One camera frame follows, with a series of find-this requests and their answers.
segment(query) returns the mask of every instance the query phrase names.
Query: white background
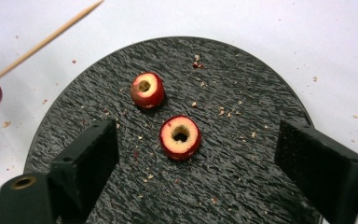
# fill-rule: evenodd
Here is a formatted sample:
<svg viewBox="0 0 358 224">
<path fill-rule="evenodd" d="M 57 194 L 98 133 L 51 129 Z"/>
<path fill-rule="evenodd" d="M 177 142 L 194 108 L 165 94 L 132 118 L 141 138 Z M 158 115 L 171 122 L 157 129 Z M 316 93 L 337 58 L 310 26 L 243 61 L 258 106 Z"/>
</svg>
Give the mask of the white background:
<svg viewBox="0 0 358 224">
<path fill-rule="evenodd" d="M 0 0 L 0 71 L 92 3 Z M 115 50 L 176 35 L 253 54 L 294 89 L 316 129 L 358 152 L 358 1 L 105 1 L 0 79 L 0 186 L 22 174 L 41 119 L 76 76 Z"/>
</svg>

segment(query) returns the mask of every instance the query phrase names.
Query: black bracket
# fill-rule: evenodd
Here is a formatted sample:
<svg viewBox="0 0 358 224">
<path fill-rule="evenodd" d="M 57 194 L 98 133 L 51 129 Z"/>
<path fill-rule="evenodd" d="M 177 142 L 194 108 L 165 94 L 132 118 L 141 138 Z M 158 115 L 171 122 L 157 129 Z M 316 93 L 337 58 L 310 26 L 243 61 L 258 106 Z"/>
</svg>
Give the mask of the black bracket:
<svg viewBox="0 0 358 224">
<path fill-rule="evenodd" d="M 83 223 L 118 163 L 116 124 L 89 127 L 52 162 L 48 174 L 19 175 L 0 189 L 0 224 Z"/>
<path fill-rule="evenodd" d="M 330 223 L 358 215 L 358 154 L 314 128 L 282 121 L 275 162 Z M 47 175 L 17 176 L 0 190 L 2 223 L 83 223 L 118 163 L 116 124 L 102 121 L 78 136 Z"/>
<path fill-rule="evenodd" d="M 282 121 L 275 163 L 330 223 L 358 215 L 358 154 L 314 128 Z"/>
</svg>

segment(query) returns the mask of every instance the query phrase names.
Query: screw hole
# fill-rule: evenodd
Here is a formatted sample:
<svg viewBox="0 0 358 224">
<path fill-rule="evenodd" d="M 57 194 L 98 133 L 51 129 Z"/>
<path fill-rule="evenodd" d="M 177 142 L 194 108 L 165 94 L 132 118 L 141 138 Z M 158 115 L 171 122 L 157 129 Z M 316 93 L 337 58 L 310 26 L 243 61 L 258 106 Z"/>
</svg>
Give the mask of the screw hole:
<svg viewBox="0 0 358 224">
<path fill-rule="evenodd" d="M 13 189 L 25 189 L 33 185 L 36 182 L 36 178 L 34 176 L 26 176 L 21 179 L 16 180 L 11 187 Z"/>
<path fill-rule="evenodd" d="M 72 157 L 65 157 L 63 158 L 63 161 L 71 161 L 72 160 Z"/>
</svg>

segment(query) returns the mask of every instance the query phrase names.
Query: black round plate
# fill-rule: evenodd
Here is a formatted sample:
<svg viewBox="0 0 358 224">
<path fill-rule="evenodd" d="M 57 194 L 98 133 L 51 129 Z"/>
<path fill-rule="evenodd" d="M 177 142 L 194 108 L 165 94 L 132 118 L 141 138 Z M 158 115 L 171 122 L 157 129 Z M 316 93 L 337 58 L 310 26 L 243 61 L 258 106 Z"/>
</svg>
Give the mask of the black round plate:
<svg viewBox="0 0 358 224">
<path fill-rule="evenodd" d="M 192 66 L 196 54 L 203 69 Z M 143 71 L 159 74 L 166 91 L 163 104 L 151 111 L 140 110 L 130 97 L 131 83 Z M 179 114 L 202 131 L 200 150 L 183 162 L 167 159 L 158 140 L 163 121 Z M 311 125 L 307 112 L 277 73 L 241 49 L 166 37 L 113 52 L 51 106 L 25 172 L 48 172 L 51 160 L 80 133 L 108 118 L 119 125 L 120 162 L 89 223 L 320 222 L 273 161 L 280 120 Z"/>
</svg>

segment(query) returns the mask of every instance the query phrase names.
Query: toothpick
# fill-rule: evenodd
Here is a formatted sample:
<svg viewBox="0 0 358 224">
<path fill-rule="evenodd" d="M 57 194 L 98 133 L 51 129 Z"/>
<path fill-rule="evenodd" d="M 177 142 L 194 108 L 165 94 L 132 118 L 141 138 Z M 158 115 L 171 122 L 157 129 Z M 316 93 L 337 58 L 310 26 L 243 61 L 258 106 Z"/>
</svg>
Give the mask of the toothpick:
<svg viewBox="0 0 358 224">
<path fill-rule="evenodd" d="M 77 15 L 75 15 L 71 20 L 66 22 L 63 26 L 61 26 L 58 30 L 56 30 L 54 33 L 46 37 L 44 40 L 42 40 L 39 44 L 34 46 L 32 49 L 30 49 L 28 52 L 24 53 L 20 56 L 19 59 L 14 61 L 14 63 L 10 64 L 8 67 L 6 67 L 4 70 L 0 72 L 0 78 L 4 75 L 6 75 L 8 72 L 10 72 L 13 68 L 17 67 L 19 64 L 27 60 L 29 57 L 31 57 L 33 54 L 35 54 L 37 51 L 45 47 L 50 41 L 55 39 L 58 35 L 62 34 L 65 30 L 67 30 L 69 27 L 80 21 L 82 18 L 87 16 L 91 11 L 96 8 L 98 5 L 100 5 L 103 2 L 103 0 L 98 1 L 97 3 L 93 4 L 90 7 L 87 7 L 83 9 L 81 12 L 79 12 Z"/>
</svg>

